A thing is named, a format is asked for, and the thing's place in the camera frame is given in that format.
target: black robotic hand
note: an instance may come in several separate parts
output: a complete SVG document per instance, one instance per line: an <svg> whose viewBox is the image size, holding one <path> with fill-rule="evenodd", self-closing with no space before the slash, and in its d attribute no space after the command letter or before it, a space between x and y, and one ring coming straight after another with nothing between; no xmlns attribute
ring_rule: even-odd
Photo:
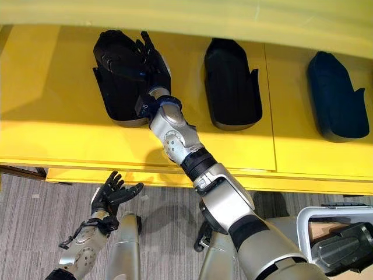
<svg viewBox="0 0 373 280"><path fill-rule="evenodd" d="M116 216L119 205L138 195L144 187L143 183L138 183L131 188L125 188L124 180L121 178L122 176L117 171L110 174L92 200L92 214L104 210L110 215Z"/></svg>

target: black case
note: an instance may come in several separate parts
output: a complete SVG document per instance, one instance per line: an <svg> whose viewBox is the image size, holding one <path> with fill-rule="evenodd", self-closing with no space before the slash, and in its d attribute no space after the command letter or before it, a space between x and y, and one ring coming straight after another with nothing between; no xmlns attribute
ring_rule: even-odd
<svg viewBox="0 0 373 280"><path fill-rule="evenodd" d="M214 38L206 51L206 94L212 123L222 130L243 130L262 118L258 70L251 73L243 48Z"/></svg>
<svg viewBox="0 0 373 280"><path fill-rule="evenodd" d="M364 89L354 91L347 69L319 51L308 66L318 128L329 141L347 142L369 134Z"/></svg>
<svg viewBox="0 0 373 280"><path fill-rule="evenodd" d="M147 123L146 118L139 118L135 104L141 92L146 91L146 83L115 75L100 63L101 57L119 55L129 65L140 65L139 56L135 54L136 43L119 30L109 30L100 34L93 53L97 68L94 75L104 100L106 112L117 124L125 127L138 127Z"/></svg>

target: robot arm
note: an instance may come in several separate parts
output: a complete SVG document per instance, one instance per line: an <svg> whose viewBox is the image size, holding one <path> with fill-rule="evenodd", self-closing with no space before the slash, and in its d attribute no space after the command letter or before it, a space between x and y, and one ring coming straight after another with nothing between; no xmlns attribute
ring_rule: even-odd
<svg viewBox="0 0 373 280"><path fill-rule="evenodd" d="M132 199L143 188L139 183L125 188L121 175L112 172L104 185L97 189L92 198L92 216L80 224L67 241L60 243L65 249L59 266L46 280L81 280L93 268L98 252L104 247L110 233L118 229L119 204Z"/></svg>
<svg viewBox="0 0 373 280"><path fill-rule="evenodd" d="M181 102L171 96L167 64L149 35L146 32L141 35L145 42L139 43L145 69L141 77L147 83L148 93L140 95L136 113L149 119L149 127L168 157L180 165L193 182L202 197L200 210L213 230L231 236L246 277L249 280L327 279L315 265L307 263L294 243L255 214L250 195L201 144L195 127L189 125L181 113ZM131 67L126 61L115 63L121 69ZM131 78L128 71L115 73Z"/></svg>

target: yellow shelf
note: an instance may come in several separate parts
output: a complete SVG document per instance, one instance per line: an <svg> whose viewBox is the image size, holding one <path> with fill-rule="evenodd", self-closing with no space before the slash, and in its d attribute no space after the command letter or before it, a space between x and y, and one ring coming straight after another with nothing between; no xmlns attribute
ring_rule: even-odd
<svg viewBox="0 0 373 280"><path fill-rule="evenodd" d="M191 186L146 126L123 128L108 117L92 72L93 46L101 31L29 25L1 30L0 163L53 167L49 181L98 182L107 176L106 170L121 170L133 183ZM314 51L240 41L251 69L259 68L263 119L250 129L226 132L212 125L207 107L203 56L210 38L150 35L170 64L173 95L181 99L186 119L244 186L373 193L373 134L330 143L316 131L305 75ZM372 125L372 61L337 58L349 70L354 87L366 88Z"/></svg>
<svg viewBox="0 0 373 280"><path fill-rule="evenodd" d="M13 26L2 50L0 162L90 169L141 166L178 169L161 143L142 128L114 124L93 75L93 46L103 29ZM126 31L131 37L138 31ZM204 86L207 37L152 32L172 69L172 91L214 157L232 169L274 170L264 45L240 44L259 68L263 118L250 129L226 132L211 123Z"/></svg>
<svg viewBox="0 0 373 280"><path fill-rule="evenodd" d="M1 24L146 29L373 58L371 0L5 0Z"/></svg>
<svg viewBox="0 0 373 280"><path fill-rule="evenodd" d="M331 143L316 129L307 83L315 51L265 45L277 171L281 173L365 176L373 179L373 63L336 55L353 87L365 88L371 132L348 143Z"/></svg>
<svg viewBox="0 0 373 280"><path fill-rule="evenodd" d="M78 170L50 168L47 174L49 182L103 183L111 171ZM120 172L127 184L143 182L146 186L192 187L184 174ZM332 193L372 195L373 183L358 183L340 180L309 180L307 178L274 177L257 174L256 176L237 176L237 180L247 189L256 191L287 191L302 193Z"/></svg>

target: robot forearm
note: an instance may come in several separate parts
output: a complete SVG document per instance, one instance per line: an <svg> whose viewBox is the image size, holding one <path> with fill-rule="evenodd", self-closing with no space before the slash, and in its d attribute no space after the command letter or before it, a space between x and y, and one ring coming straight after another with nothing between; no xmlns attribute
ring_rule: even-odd
<svg viewBox="0 0 373 280"><path fill-rule="evenodd" d="M97 211L92 218L103 220L107 216L108 212ZM92 269L97 253L106 244L108 234L102 233L97 226L79 227L79 230L74 238L60 244L66 250L59 259L58 269L53 270L46 280L81 280Z"/></svg>

